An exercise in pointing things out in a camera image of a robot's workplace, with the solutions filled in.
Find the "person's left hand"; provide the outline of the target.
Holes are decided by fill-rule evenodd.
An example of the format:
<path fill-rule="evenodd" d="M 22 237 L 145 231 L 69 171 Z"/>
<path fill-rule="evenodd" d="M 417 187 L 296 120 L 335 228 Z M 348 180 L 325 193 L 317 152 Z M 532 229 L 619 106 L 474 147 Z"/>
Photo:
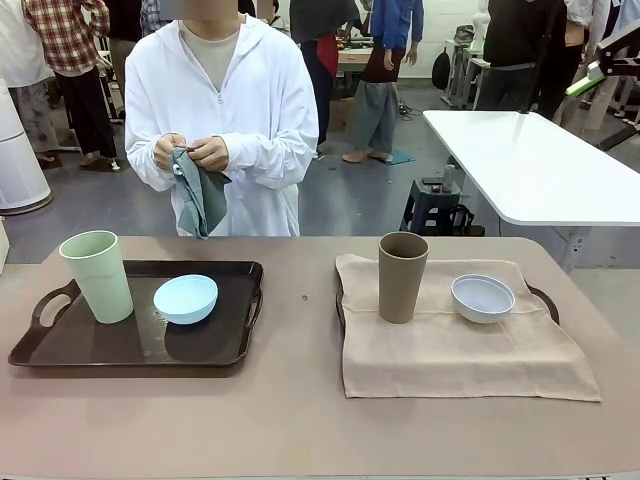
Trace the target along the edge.
<path fill-rule="evenodd" d="M 226 143 L 219 136 L 196 140 L 189 157 L 198 167 L 209 172 L 224 172 L 229 165 Z"/>

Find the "person's right hand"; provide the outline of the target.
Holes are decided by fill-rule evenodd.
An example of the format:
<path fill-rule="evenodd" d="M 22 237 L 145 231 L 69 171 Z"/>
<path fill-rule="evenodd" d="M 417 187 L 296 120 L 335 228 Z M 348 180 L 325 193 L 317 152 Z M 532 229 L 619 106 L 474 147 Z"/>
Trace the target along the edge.
<path fill-rule="evenodd" d="M 186 138 L 181 134 L 168 133 L 162 135 L 156 142 L 153 149 L 153 158 L 155 165 L 164 171 L 171 170 L 170 157 L 173 150 L 178 148 L 186 148 Z"/>

